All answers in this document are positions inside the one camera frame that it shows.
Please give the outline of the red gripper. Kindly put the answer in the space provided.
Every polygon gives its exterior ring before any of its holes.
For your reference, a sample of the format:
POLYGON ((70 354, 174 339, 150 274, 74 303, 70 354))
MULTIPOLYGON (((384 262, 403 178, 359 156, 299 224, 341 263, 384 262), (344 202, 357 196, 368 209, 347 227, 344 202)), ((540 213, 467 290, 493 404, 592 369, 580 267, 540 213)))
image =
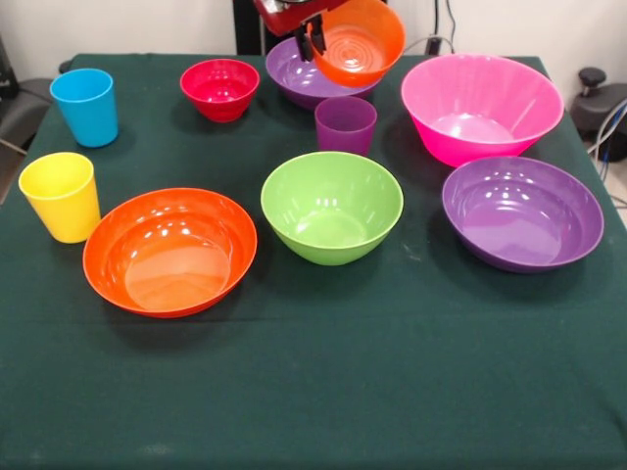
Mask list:
POLYGON ((320 55, 326 50, 322 14, 346 2, 347 0, 254 0, 253 4, 267 29, 274 35, 282 36, 294 31, 301 60, 310 62, 314 57, 313 48, 320 55), (307 23, 310 25, 310 38, 307 23))

